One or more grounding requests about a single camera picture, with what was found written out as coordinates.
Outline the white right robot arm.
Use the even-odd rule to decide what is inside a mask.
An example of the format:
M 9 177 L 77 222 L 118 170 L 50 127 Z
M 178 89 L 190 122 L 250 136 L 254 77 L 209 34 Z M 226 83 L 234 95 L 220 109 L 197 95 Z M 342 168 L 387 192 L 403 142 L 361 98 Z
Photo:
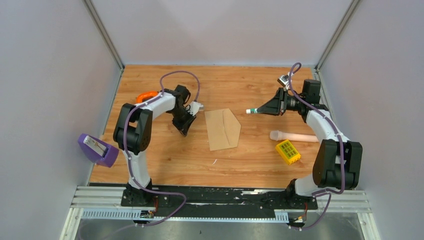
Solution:
M 335 125 L 325 104 L 321 104 L 321 83 L 306 79 L 301 93 L 289 93 L 291 84 L 287 75 L 278 79 L 281 87 L 275 96 L 256 109 L 256 113 L 281 116 L 286 111 L 298 112 L 313 130 L 320 143 L 312 173 L 294 179 L 287 187 L 286 204 L 298 209 L 306 197 L 318 197 L 326 193 L 341 194 L 355 189 L 359 183 L 363 147 L 351 141 Z

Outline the white green glue stick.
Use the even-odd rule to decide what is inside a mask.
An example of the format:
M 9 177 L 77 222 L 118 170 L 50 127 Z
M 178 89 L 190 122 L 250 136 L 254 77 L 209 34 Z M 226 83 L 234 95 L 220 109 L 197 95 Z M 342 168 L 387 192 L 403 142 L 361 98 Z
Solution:
M 258 109 L 257 108 L 249 108 L 245 110 L 246 114 L 257 114 L 258 113 Z

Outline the tan paper envelope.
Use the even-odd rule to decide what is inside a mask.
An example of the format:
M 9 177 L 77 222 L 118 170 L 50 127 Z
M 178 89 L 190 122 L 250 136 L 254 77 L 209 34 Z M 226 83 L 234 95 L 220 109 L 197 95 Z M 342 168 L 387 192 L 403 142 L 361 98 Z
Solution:
M 238 147 L 241 124 L 229 108 L 206 111 L 204 115 L 210 151 Z

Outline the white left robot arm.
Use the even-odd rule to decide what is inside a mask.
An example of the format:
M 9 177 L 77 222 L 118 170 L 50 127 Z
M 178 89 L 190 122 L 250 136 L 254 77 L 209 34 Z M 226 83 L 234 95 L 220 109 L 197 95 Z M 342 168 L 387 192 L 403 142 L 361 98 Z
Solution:
M 190 91 L 182 85 L 174 90 L 163 89 L 141 103 L 125 103 L 120 110 L 113 140 L 122 150 L 128 167 L 129 180 L 125 190 L 140 206 L 149 206 L 156 191 L 148 173 L 147 148 L 151 142 L 153 121 L 162 114 L 172 115 L 172 125 L 185 137 L 203 109 L 197 100 L 187 103 Z

